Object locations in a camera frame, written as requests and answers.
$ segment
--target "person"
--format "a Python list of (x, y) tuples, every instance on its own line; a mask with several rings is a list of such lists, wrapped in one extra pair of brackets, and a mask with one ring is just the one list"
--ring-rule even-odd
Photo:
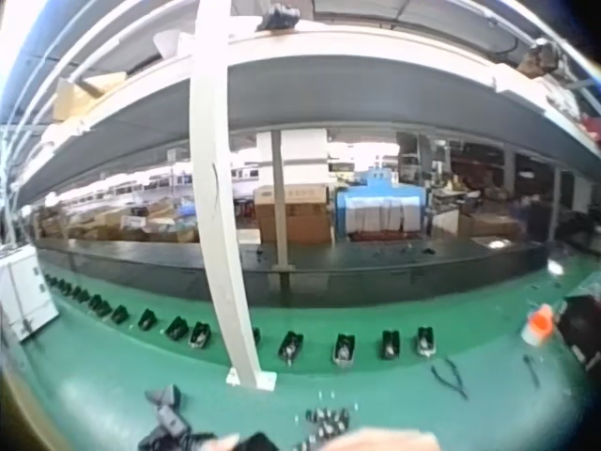
[[(205, 442), (200, 451), (230, 451), (238, 435)], [(440, 451), (434, 434), (415, 429), (362, 428), (326, 443), (322, 451)]]

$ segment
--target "hand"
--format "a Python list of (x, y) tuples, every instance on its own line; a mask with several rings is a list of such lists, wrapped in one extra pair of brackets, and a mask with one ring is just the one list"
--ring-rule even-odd
[(431, 433), (365, 428), (327, 443), (323, 451), (440, 451)]

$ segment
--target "white machine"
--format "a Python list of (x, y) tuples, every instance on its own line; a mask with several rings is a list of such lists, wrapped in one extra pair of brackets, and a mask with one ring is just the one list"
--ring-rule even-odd
[(58, 316), (34, 246), (0, 252), (0, 305), (19, 341)]

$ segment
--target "blue machine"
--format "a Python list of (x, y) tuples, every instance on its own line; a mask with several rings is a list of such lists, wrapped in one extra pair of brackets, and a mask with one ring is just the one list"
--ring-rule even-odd
[(399, 184), (393, 186), (390, 168), (370, 169), (360, 174), (362, 186), (350, 186), (336, 193), (335, 235), (337, 240), (347, 237), (347, 200), (357, 197), (418, 197), (422, 219), (425, 212), (425, 188)]

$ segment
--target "green work surface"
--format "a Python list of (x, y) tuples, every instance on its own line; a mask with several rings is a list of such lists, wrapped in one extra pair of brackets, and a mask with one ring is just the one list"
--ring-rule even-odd
[[(279, 373), (272, 393), (225, 384), (229, 368), (223, 365), (226, 358), (218, 357), (225, 356), (219, 336), (209, 349), (192, 351), (160, 334), (166, 322), (153, 333), (138, 334), (135, 327), (103, 323), (85, 307), (59, 296), (60, 317), (22, 347), (12, 344), (10, 360), (76, 450), (135, 449), (156, 426), (143, 392), (168, 383), (180, 387), (181, 413), (195, 430), (242, 436), (262, 430), (284, 449), (310, 433), (304, 412), (316, 406), (348, 406), (353, 428), (429, 430), (448, 450), (549, 449), (579, 420), (588, 387), (559, 338), (537, 350), (521, 341), (519, 330), (536, 303), (554, 304), (568, 291), (582, 290), (580, 282), (596, 264), (573, 257), (564, 267), (559, 288), (546, 272), (539, 272), (424, 303), (345, 310), (253, 309), (253, 323), (264, 335), (261, 365)], [(49, 265), (43, 269), (69, 277)], [(125, 304), (136, 320), (148, 306), (163, 318), (177, 313), (217, 328), (208, 303), (161, 298), (78, 277), (73, 282), (106, 296), (112, 306)], [(422, 324), (435, 327), (436, 358), (418, 358), (404, 343), (397, 362), (378, 360), (382, 329), (398, 328), (407, 338)], [(288, 329), (305, 333), (307, 339), (291, 368), (275, 357)], [(347, 371), (330, 363), (337, 332), (358, 337), (356, 362)], [(522, 360), (524, 353), (534, 357), (538, 389)], [(451, 377), (438, 358), (446, 354), (461, 372), (469, 401), (440, 385), (430, 372), (436, 365), (444, 377)]]
[[(412, 351), (412, 338), (417, 328), (424, 325), (434, 327), (440, 353), (455, 354), (519, 330), (527, 314), (536, 305), (555, 304), (594, 268), (596, 263), (592, 259), (572, 257), (569, 264), (565, 265), (565, 275), (560, 286), (557, 286), (557, 280), (547, 270), (543, 270), (489, 288), (424, 302), (347, 309), (254, 307), (251, 309), (251, 321), (254, 327), (261, 330), (262, 335), (258, 346), (259, 359), (262, 367), (268, 371), (314, 375), (344, 373), (345, 370), (331, 362), (333, 345), (338, 334), (355, 334), (357, 345), (353, 372), (412, 365), (420, 361), (420, 357)], [(102, 320), (123, 334), (194, 359), (229, 365), (211, 303), (191, 303), (179, 298), (125, 288), (74, 274), (48, 263), (42, 263), (42, 269), (73, 285), (86, 288), (90, 294), (99, 293), (113, 308), (119, 304), (125, 305), (131, 313), (130, 319), (125, 323), (116, 326), (109, 318)], [(54, 294), (57, 299), (63, 299), (56, 290)], [(65, 302), (96, 318), (86, 303), (78, 304), (71, 298)], [(137, 321), (146, 308), (153, 310), (160, 322), (151, 331), (142, 332), (137, 327)], [(192, 349), (188, 346), (187, 337), (176, 343), (162, 334), (161, 331), (176, 316), (185, 318), (190, 328), (197, 321), (210, 324), (213, 337), (205, 350)], [(382, 331), (388, 329), (399, 330), (402, 340), (402, 356), (392, 362), (378, 359), (379, 340)], [(290, 330), (304, 334), (304, 345), (294, 365), (286, 366), (277, 357), (277, 350)]]

